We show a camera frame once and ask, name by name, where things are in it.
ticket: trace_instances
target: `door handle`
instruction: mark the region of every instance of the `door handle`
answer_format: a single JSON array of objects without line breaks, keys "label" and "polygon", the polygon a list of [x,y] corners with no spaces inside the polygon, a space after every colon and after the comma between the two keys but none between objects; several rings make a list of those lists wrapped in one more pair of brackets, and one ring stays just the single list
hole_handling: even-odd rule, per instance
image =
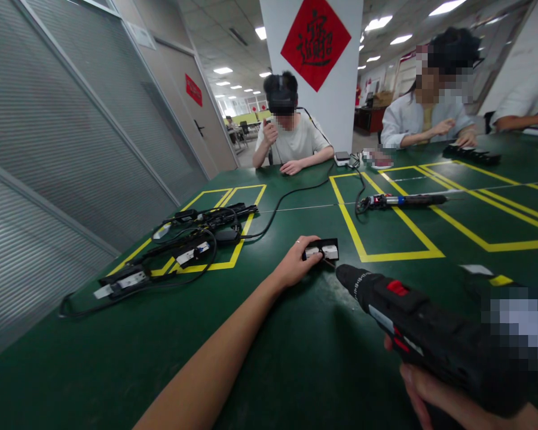
[{"label": "door handle", "polygon": [[200,127],[196,120],[193,120],[193,122],[195,123],[195,126],[196,126],[197,129],[199,130],[199,134],[201,134],[201,137],[203,137],[203,133],[202,133],[201,131],[202,131],[202,129],[204,129],[205,127]]}]

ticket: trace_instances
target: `white t-shirt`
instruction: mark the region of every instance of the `white t-shirt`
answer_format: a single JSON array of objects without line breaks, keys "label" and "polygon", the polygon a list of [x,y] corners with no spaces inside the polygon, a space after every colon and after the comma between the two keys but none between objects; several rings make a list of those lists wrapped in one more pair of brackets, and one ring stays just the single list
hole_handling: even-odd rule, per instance
[{"label": "white t-shirt", "polygon": [[503,116],[534,115],[538,115],[538,76],[530,76],[508,93],[500,102],[490,124],[494,125]]},{"label": "white t-shirt", "polygon": [[[323,131],[320,124],[313,118],[315,125],[319,128],[317,130],[305,112],[298,113],[301,115],[301,120],[299,121],[299,124],[297,124],[297,127],[291,131],[284,130],[275,118],[270,118],[271,123],[277,126],[277,140],[271,145],[273,159],[276,164],[312,156],[315,152],[319,152],[329,146],[325,138],[319,132],[319,130]],[[256,151],[261,146],[261,142],[263,142],[264,138],[263,124],[261,124],[259,136],[257,137],[257,144],[255,145]]]}]

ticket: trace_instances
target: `small device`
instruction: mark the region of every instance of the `small device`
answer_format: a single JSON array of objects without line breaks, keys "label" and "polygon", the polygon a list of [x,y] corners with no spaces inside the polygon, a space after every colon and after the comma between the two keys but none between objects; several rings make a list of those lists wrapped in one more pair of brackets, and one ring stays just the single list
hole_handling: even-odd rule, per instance
[{"label": "small device", "polygon": [[[493,346],[485,325],[445,312],[422,292],[382,274],[341,265],[336,275],[389,335],[402,361],[466,393],[492,414],[509,418],[526,405],[525,372]],[[426,406],[435,430],[463,428],[441,409]]]},{"label": "small device", "polygon": [[339,259],[339,244],[337,239],[320,239],[309,243],[303,253],[303,261],[316,253],[322,253],[327,260],[337,261]]},{"label": "small device", "polygon": [[337,163],[337,166],[341,167],[344,165],[349,165],[349,161],[351,160],[351,156],[348,152],[341,151],[335,153],[335,162]]}]

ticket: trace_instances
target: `red diamond sign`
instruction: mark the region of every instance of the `red diamond sign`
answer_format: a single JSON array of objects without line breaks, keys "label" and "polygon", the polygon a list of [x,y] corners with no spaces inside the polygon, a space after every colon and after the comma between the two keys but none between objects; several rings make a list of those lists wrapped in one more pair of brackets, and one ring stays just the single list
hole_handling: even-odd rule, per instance
[{"label": "red diamond sign", "polygon": [[326,0],[304,0],[281,55],[319,91],[351,36]]}]

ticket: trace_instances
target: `red drill button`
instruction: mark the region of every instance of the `red drill button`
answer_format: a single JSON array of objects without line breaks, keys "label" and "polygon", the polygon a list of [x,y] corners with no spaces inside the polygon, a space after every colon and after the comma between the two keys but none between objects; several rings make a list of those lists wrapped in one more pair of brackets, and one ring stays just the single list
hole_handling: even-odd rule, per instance
[{"label": "red drill button", "polygon": [[408,294],[408,290],[402,285],[402,282],[397,280],[394,280],[390,284],[388,284],[387,289],[400,297],[406,296]]}]

